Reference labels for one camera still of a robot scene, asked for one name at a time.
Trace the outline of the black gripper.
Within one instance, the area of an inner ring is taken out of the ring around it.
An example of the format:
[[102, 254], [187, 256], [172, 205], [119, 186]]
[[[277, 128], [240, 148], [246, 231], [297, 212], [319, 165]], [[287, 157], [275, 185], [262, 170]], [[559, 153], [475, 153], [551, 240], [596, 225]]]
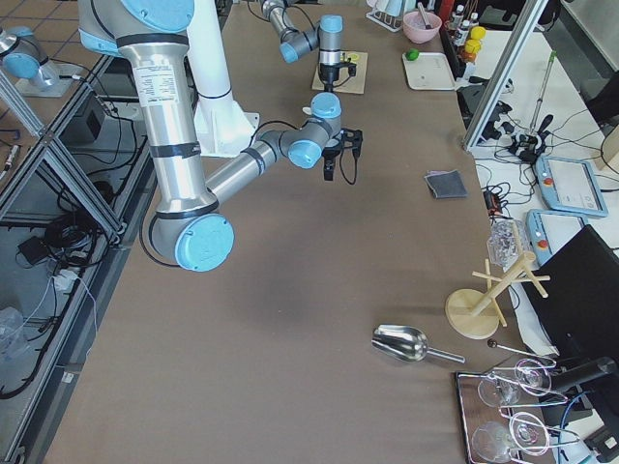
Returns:
[[324, 92], [333, 92], [335, 89], [335, 82], [339, 80], [339, 71], [341, 69], [348, 69], [347, 62], [340, 62], [337, 64], [318, 64], [318, 78], [323, 85]]
[[323, 179], [328, 182], [334, 181], [335, 175], [335, 160], [338, 156], [342, 155], [345, 150], [343, 150], [343, 141], [342, 141], [342, 130], [347, 128], [342, 128], [339, 133], [332, 139], [333, 144], [327, 146], [322, 151], [322, 158], [324, 159], [323, 164]]

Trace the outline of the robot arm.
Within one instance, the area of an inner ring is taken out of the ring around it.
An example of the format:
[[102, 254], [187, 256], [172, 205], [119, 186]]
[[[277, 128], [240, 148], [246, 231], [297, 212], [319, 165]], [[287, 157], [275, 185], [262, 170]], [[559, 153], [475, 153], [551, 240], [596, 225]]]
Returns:
[[234, 100], [216, 6], [211, 1], [82, 1], [82, 44], [127, 59], [133, 71], [161, 192], [149, 226], [157, 255], [170, 266], [208, 272], [234, 244], [220, 204], [280, 159], [330, 173], [337, 156], [359, 155], [363, 135], [341, 123], [334, 91], [341, 58], [342, 19], [322, 16], [307, 31], [288, 18], [288, 3], [264, 1], [263, 17], [294, 62], [317, 51], [324, 89], [300, 127], [261, 131], [256, 114]]
[[342, 58], [341, 37], [343, 18], [337, 14], [325, 14], [318, 23], [306, 31], [299, 30], [287, 11], [295, 1], [260, 1], [263, 17], [269, 21], [280, 37], [280, 54], [286, 63], [294, 63], [318, 50], [318, 77], [325, 92], [334, 92], [340, 78], [340, 70], [347, 69], [346, 83], [357, 73], [357, 65]]

